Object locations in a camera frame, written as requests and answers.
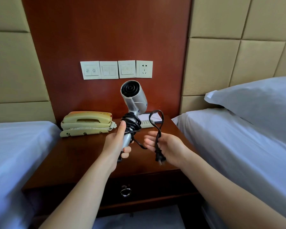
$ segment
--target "electrical socket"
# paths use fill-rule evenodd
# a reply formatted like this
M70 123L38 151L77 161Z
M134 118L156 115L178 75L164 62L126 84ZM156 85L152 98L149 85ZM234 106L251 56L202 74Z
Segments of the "electrical socket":
M137 60L137 78L151 78L153 76L153 62Z

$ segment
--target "upholstered wall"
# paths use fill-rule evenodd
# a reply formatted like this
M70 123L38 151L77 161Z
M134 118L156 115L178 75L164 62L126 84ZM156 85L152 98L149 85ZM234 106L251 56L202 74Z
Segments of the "upholstered wall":
M0 0L0 122L55 122L21 0Z
M213 90L286 76L286 0L193 0L180 113Z

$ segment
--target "white pillow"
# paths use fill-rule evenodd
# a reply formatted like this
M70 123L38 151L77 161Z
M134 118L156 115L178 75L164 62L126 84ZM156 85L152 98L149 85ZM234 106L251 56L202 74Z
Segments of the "white pillow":
M286 77L274 77L215 90L206 102L219 104L286 142Z

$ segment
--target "wooden nightstand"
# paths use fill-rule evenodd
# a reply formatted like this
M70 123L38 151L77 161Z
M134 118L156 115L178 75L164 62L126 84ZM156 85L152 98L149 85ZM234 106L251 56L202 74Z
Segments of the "wooden nightstand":
M119 125L120 119L114 121ZM144 128L135 138L143 143L143 136L151 130L155 129ZM165 116L162 132L176 135L195 151L168 116ZM35 215L49 215L60 204L99 156L106 136L85 135L58 141L22 188L36 211ZM177 167L167 162L160 166L155 161L154 152L143 150L137 143L130 146L129 158L123 159L109 177L98 216L173 205L189 199L200 208L202 197ZM125 186L131 189L128 197L120 193Z

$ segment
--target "wall switch plate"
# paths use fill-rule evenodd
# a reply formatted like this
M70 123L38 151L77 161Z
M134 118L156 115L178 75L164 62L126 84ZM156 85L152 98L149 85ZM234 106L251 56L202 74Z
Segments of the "wall switch plate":
M120 78L135 78L136 74L136 61L124 60L118 61Z
M118 62L117 61L100 61L102 79L118 79Z
M153 76L153 62L137 60L137 78L151 78Z
M80 62L84 79L101 79L99 61Z

